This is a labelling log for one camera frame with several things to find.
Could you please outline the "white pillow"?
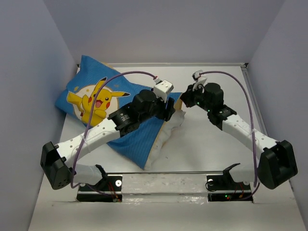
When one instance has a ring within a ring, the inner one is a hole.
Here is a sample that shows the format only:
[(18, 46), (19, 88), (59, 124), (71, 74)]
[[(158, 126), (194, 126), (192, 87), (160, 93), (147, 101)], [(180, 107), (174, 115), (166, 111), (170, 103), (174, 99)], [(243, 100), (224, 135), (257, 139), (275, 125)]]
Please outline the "white pillow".
[(156, 136), (156, 139), (150, 149), (144, 170), (150, 170), (153, 163), (158, 159), (163, 145), (171, 137), (172, 131), (179, 128), (184, 122), (186, 112), (183, 110), (176, 110), (168, 122), (164, 122), (161, 129)]

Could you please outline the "yellow pillowcase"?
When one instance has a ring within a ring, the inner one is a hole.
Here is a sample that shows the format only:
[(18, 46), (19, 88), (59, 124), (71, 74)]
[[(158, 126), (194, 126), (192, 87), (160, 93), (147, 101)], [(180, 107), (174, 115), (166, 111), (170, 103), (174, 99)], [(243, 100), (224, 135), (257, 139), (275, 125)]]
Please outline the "yellow pillowcase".
[[(80, 70), (69, 81), (65, 90), (56, 100), (55, 106), (82, 121), (96, 126), (127, 103), (141, 90), (149, 87), (131, 83), (124, 76), (109, 83), (108, 79), (119, 72), (103, 63), (83, 55)], [(175, 109), (181, 109), (180, 93), (171, 93), (175, 100)], [(164, 121), (156, 117), (143, 122), (139, 129), (108, 143), (115, 152), (144, 168), (150, 149)]]

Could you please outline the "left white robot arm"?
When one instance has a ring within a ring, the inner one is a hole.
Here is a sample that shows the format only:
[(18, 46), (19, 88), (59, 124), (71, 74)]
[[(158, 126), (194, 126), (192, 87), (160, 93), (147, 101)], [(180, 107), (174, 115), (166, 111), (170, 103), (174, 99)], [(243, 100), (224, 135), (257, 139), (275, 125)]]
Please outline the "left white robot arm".
[(133, 101), (122, 106), (98, 125), (84, 133), (58, 144), (44, 144), (40, 166), (54, 190), (69, 184), (85, 184), (94, 191), (103, 189), (108, 175), (100, 165), (87, 166), (77, 163), (91, 151), (110, 141), (117, 140), (138, 130), (141, 123), (156, 117), (168, 121), (174, 114), (175, 100), (163, 100), (151, 90), (142, 90)]

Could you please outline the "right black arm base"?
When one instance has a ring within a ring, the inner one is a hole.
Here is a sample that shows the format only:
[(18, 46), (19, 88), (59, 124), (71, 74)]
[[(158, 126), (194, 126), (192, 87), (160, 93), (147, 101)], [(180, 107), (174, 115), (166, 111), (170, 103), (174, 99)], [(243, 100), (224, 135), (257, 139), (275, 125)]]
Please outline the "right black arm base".
[(243, 182), (235, 182), (230, 170), (240, 163), (233, 164), (222, 171), (220, 175), (207, 175), (205, 188), (208, 191), (208, 202), (253, 202), (251, 187)]

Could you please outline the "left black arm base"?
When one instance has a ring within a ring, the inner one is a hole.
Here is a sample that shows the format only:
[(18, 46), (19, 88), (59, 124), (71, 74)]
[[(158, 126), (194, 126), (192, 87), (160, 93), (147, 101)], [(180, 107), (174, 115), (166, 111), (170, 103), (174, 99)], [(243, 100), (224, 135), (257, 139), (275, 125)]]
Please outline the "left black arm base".
[(86, 184), (79, 186), (77, 201), (79, 202), (102, 202), (120, 203), (122, 202), (122, 176), (108, 175), (102, 166), (95, 165), (100, 171), (102, 179), (95, 185)]

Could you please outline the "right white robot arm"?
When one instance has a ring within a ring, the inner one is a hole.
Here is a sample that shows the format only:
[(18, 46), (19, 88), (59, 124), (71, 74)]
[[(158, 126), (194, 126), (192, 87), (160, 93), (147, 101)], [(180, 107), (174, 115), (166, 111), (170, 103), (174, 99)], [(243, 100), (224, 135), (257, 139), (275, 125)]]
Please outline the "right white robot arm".
[(235, 163), (224, 170), (221, 182), (225, 188), (256, 182), (273, 190), (298, 174), (292, 144), (286, 140), (277, 141), (252, 128), (236, 111), (225, 105), (224, 92), (219, 84), (189, 85), (180, 98), (188, 108), (198, 106), (205, 110), (214, 126), (252, 151), (251, 166)]

